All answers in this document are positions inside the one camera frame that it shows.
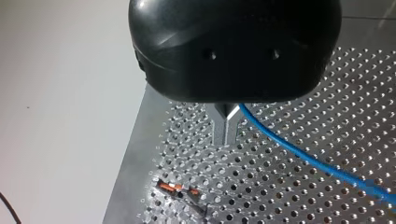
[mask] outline hole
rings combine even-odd
[[[315,215],[314,214],[308,214],[308,216],[306,216],[306,218],[308,218],[308,220],[314,220],[315,219]]]
[[[216,60],[217,55],[216,52],[213,49],[205,49],[203,52],[203,56],[207,60]]]
[[[259,209],[260,209],[260,211],[265,211],[265,205],[264,204],[260,205]]]
[[[270,176],[269,175],[264,175],[263,177],[262,177],[262,180],[263,181],[268,181],[270,179]]]
[[[298,195],[293,195],[293,196],[291,197],[291,199],[292,199],[294,202],[298,202],[298,201],[300,200],[300,196],[298,196]]]
[[[348,194],[349,193],[349,189],[341,189],[341,193]]]
[[[295,172],[300,172],[302,169],[301,169],[301,166],[296,166],[296,167],[294,167],[294,171]]]
[[[315,183],[309,184],[309,188],[311,188],[311,189],[315,189],[316,187],[317,187],[317,184],[315,184]]]
[[[298,216],[298,212],[297,211],[291,211],[291,216],[292,217],[297,217]]]
[[[309,203],[309,204],[314,204],[314,203],[316,203],[316,202],[317,202],[317,200],[314,199],[314,198],[308,199],[308,203]]]
[[[378,209],[378,210],[375,211],[375,214],[376,214],[377,216],[379,216],[379,217],[382,217],[382,216],[385,215],[385,212],[384,212],[384,210],[382,210],[382,209]]]
[[[323,218],[324,223],[332,223],[332,218],[331,217],[325,217]]]
[[[325,205],[326,207],[332,207],[332,201],[326,201],[326,202],[324,203],[324,205]]]
[[[332,191],[332,186],[328,185],[328,186],[324,187],[324,189],[325,189],[326,191]]]
[[[278,192],[278,193],[276,194],[276,197],[277,197],[278,199],[281,199],[281,198],[283,197],[283,193]]]
[[[295,180],[295,181],[293,182],[293,185],[294,185],[295,187],[300,186],[300,184],[301,184],[301,181],[300,181],[300,180]]]
[[[275,209],[275,213],[276,214],[281,214],[282,213],[282,209],[281,208],[276,208]]]
[[[341,204],[341,208],[346,211],[349,209],[349,204],[343,203],[343,204]]]
[[[364,190],[359,190],[358,195],[359,197],[363,198],[366,196],[366,192]]]
[[[358,210],[359,210],[359,212],[362,213],[362,214],[364,214],[364,213],[367,212],[367,208],[365,208],[365,207],[359,207]]]

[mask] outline white background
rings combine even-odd
[[[128,4],[0,0],[0,190],[22,223],[103,220],[145,88]]]

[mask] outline blue wire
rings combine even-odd
[[[313,156],[307,154],[306,152],[302,151],[301,149],[295,147],[285,139],[279,137],[275,133],[271,132],[268,128],[262,125],[247,109],[244,104],[239,105],[240,109],[242,110],[243,114],[252,122],[260,131],[266,134],[268,137],[272,138],[282,147],[286,148],[296,156],[300,157],[304,161],[308,161],[309,164],[317,167],[319,170],[334,175],[335,177],[347,182],[352,186],[357,186],[360,189],[366,191],[367,194],[372,196],[378,197],[379,199],[396,205],[396,194],[389,194],[386,190],[377,187],[372,181],[363,181],[355,175],[349,174],[345,171],[338,170],[334,166],[326,164],[322,161],[315,159]]]

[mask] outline metal pegboard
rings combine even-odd
[[[394,193],[396,51],[338,48],[310,94],[254,104],[261,122],[294,145]],[[237,144],[212,147],[200,104],[171,103],[157,168],[136,222],[195,223],[186,204],[154,188],[158,178],[192,185],[217,223],[393,223],[381,203],[301,161],[242,119]]]

